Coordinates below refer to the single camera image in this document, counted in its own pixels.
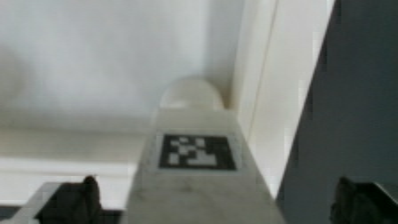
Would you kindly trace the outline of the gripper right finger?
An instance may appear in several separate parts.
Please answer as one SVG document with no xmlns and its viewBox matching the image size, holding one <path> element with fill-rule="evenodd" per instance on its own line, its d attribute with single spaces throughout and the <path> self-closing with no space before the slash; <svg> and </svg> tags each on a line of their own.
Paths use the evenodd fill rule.
<svg viewBox="0 0 398 224">
<path fill-rule="evenodd" d="M 330 224 L 398 224 L 398 185 L 339 178 Z"/>
</svg>

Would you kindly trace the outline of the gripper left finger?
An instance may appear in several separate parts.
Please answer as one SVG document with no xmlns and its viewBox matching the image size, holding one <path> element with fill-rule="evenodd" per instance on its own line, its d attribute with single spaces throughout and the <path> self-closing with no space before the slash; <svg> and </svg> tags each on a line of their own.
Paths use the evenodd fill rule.
<svg viewBox="0 0 398 224">
<path fill-rule="evenodd" d="M 97 181 L 87 176 L 40 186 L 7 224 L 119 224 L 120 213 L 103 208 Z"/>
</svg>

